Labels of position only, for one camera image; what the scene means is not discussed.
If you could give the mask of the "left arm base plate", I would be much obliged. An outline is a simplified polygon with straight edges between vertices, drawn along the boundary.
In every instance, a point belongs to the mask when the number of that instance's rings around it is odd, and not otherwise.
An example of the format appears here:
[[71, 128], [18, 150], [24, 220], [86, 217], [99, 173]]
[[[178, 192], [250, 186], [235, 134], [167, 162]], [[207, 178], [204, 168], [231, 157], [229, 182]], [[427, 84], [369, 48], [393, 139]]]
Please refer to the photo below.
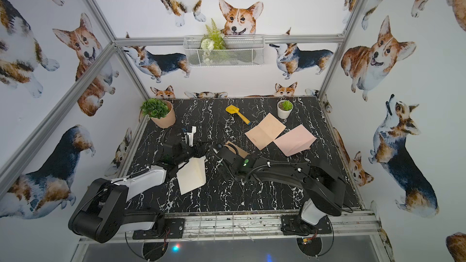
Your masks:
[[133, 233], [133, 240], [150, 240], [164, 238], [182, 238], [186, 220], [184, 218], [162, 218], [155, 222], [148, 230], [137, 230]]

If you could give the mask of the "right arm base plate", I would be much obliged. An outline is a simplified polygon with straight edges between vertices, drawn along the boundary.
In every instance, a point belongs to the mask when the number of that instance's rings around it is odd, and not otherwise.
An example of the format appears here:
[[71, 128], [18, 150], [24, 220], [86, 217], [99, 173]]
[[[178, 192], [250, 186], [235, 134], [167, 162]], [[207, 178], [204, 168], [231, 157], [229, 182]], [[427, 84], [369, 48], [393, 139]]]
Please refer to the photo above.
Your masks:
[[298, 215], [283, 215], [280, 217], [280, 230], [284, 235], [297, 235], [301, 237], [332, 234], [330, 219], [327, 216], [321, 218], [316, 225], [303, 221]]

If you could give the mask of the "cream letter paper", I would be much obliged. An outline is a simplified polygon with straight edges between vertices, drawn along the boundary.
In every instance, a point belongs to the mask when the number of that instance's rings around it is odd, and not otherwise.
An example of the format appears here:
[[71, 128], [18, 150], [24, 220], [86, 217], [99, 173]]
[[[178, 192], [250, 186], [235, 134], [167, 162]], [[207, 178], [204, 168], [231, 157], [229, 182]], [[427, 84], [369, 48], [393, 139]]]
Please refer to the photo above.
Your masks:
[[246, 132], [245, 135], [258, 150], [263, 150], [272, 143], [285, 128], [286, 126], [284, 124], [269, 113], [257, 126]]

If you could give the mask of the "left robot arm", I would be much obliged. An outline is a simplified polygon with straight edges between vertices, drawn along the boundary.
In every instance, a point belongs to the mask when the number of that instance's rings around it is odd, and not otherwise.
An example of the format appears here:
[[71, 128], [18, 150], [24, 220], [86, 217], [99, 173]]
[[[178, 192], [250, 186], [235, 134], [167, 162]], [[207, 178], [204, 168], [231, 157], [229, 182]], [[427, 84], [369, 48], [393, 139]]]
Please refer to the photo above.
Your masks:
[[68, 228], [76, 235], [105, 243], [116, 234], [149, 231], [156, 237], [166, 233], [165, 216], [158, 209], [126, 208], [133, 197], [160, 186], [187, 166], [193, 158], [208, 151], [208, 142], [192, 146], [178, 143], [164, 147], [152, 165], [125, 177], [107, 180], [98, 178], [88, 187], [83, 199], [71, 215]]

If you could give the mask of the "pink envelope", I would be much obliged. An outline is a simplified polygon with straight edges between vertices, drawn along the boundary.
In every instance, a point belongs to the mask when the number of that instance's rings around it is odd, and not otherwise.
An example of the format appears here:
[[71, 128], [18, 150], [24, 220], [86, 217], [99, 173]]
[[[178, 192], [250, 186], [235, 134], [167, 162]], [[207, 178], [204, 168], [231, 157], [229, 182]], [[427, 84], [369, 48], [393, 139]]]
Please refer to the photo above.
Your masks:
[[285, 156], [292, 156], [310, 149], [317, 138], [302, 124], [274, 140]]

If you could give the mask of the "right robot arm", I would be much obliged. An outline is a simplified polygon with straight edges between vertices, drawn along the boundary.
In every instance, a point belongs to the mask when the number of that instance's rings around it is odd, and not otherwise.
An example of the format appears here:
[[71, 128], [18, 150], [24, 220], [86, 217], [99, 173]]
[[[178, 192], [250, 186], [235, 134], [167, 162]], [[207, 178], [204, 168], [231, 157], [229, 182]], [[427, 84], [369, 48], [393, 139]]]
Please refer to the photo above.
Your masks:
[[290, 163], [247, 155], [242, 157], [231, 145], [209, 146], [219, 171], [242, 184], [274, 182], [302, 189], [309, 197], [300, 210], [301, 220], [316, 225], [326, 215], [343, 212], [346, 181], [342, 174], [322, 162]]

